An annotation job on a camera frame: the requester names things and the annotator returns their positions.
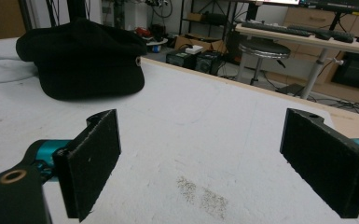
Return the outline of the computer monitor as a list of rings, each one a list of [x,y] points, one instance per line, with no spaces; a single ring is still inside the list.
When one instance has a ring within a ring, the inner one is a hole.
[[[298,6],[300,0],[260,0],[263,4],[275,4],[282,6]]]

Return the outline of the black metal shelf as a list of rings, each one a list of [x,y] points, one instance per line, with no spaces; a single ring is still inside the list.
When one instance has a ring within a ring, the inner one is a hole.
[[[182,0],[179,34],[225,40],[234,18],[235,6],[230,0]]]

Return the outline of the black cap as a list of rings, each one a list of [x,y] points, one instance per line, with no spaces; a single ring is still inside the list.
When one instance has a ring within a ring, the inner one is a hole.
[[[145,85],[143,39],[87,19],[33,29],[17,40],[16,51],[34,63],[43,92],[54,99],[128,95]]]

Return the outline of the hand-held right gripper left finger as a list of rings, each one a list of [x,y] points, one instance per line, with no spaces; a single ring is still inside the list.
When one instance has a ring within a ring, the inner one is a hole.
[[[83,221],[121,153],[116,109],[87,118],[87,127],[52,154],[67,216]]]

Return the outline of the small white box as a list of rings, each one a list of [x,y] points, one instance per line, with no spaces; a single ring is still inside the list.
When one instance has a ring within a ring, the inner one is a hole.
[[[198,53],[202,52],[202,50],[203,50],[203,46],[193,45],[192,47],[186,48],[185,53],[198,54]]]

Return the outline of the wooden cabinet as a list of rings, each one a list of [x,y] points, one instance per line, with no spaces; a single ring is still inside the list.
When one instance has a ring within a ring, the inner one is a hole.
[[[290,7],[288,8],[284,25],[301,25],[308,27],[316,27],[321,29],[329,29],[333,23],[336,14],[332,11],[324,11],[320,9]],[[340,15],[339,23],[335,26],[336,30],[347,31],[359,37],[359,13]]]

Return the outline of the black equipment box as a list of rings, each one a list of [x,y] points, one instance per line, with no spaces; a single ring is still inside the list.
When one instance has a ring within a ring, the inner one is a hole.
[[[216,76],[221,63],[220,52],[207,50],[197,56],[195,70]]]
[[[196,66],[196,56],[186,53],[183,49],[174,50],[166,55],[166,63],[187,69],[194,69]]]

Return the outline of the light wooden desk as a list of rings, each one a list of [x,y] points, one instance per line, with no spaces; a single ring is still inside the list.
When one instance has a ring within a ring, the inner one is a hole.
[[[293,42],[299,45],[314,46],[322,49],[321,53],[318,56],[318,59],[315,61],[309,73],[308,82],[300,95],[301,99],[307,99],[308,96],[310,95],[313,85],[318,75],[322,71],[322,67],[327,57],[327,52],[330,49],[336,49],[340,51],[359,54],[359,42],[356,41],[353,41],[352,43],[344,43],[334,39],[322,40],[313,36],[306,37],[299,35],[275,33],[271,31],[257,30],[253,28],[242,27],[240,24],[236,26],[235,31],[239,32],[241,35],[262,37],[272,40],[283,40],[283,41]]]

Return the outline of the cardboard box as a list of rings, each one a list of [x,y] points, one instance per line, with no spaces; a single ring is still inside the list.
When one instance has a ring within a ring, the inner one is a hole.
[[[222,39],[202,36],[197,34],[179,35],[175,39],[175,49],[183,49],[189,46],[202,46],[203,51],[214,50],[221,53],[226,53],[226,44]]]

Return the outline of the black keyboard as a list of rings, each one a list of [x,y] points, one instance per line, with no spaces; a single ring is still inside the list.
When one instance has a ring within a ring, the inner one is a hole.
[[[316,38],[323,40],[333,38],[334,40],[344,43],[352,43],[354,40],[353,34],[341,32],[341,31],[325,30],[325,29],[306,27],[300,25],[289,25],[288,28],[311,33],[315,35]]]
[[[263,31],[269,31],[269,32],[275,32],[275,33],[280,33],[280,34],[287,34],[287,35],[297,35],[297,36],[304,36],[304,37],[311,36],[311,34],[308,33],[307,31],[301,31],[301,30],[290,29],[290,28],[286,28],[286,27],[282,27],[282,26],[267,25],[264,23],[256,23],[256,22],[250,22],[250,21],[244,21],[242,23],[242,27],[263,30]]]

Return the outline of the round metal stool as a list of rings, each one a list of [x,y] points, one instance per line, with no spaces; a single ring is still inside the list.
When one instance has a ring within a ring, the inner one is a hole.
[[[238,49],[242,52],[242,58],[240,61],[238,75],[236,76],[237,81],[242,80],[242,73],[246,60],[245,56],[251,55],[257,57],[254,76],[250,81],[251,86],[253,86],[258,81],[258,75],[264,59],[276,60],[282,65],[282,67],[285,67],[285,65],[282,63],[282,60],[288,59],[291,53],[291,50],[288,47],[275,43],[272,40],[262,38],[243,40],[239,43]]]

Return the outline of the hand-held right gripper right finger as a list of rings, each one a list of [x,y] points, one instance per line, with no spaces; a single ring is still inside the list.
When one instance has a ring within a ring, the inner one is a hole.
[[[280,152],[340,217],[359,216],[359,144],[322,117],[289,108]]]

